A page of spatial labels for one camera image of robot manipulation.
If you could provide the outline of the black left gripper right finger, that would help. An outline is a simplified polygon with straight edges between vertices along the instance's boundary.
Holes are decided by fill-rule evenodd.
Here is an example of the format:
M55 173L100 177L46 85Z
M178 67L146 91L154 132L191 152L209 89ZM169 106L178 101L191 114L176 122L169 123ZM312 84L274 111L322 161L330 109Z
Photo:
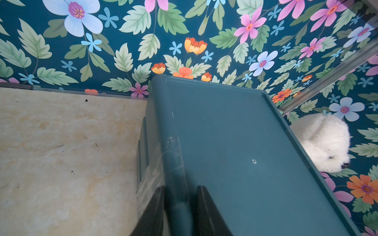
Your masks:
M197 187L196 233L198 236L232 236L205 186Z

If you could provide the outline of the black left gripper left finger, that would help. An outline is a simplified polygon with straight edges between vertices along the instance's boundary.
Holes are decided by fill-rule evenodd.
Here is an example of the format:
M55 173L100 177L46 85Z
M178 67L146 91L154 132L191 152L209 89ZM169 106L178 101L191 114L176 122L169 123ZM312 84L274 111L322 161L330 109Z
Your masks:
M162 236L165 186L158 187L130 236Z

